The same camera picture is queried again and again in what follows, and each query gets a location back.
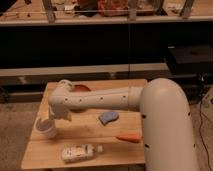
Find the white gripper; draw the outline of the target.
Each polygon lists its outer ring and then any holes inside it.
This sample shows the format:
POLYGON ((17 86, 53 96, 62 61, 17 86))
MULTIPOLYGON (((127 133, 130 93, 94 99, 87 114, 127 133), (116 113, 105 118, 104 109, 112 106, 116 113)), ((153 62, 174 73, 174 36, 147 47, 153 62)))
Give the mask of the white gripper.
POLYGON ((63 106, 50 106, 49 117, 51 119, 64 119, 67 121, 72 120, 72 116, 68 108, 63 106))

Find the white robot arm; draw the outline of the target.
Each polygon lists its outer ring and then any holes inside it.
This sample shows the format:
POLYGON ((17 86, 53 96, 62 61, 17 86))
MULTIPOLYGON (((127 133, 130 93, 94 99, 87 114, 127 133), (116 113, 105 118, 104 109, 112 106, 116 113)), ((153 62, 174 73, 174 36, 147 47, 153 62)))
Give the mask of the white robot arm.
POLYGON ((182 88, 166 78, 139 87, 75 92, 62 80, 49 96, 49 115, 69 118, 71 110, 112 109, 139 112, 146 171, 199 171, 192 118, 182 88))

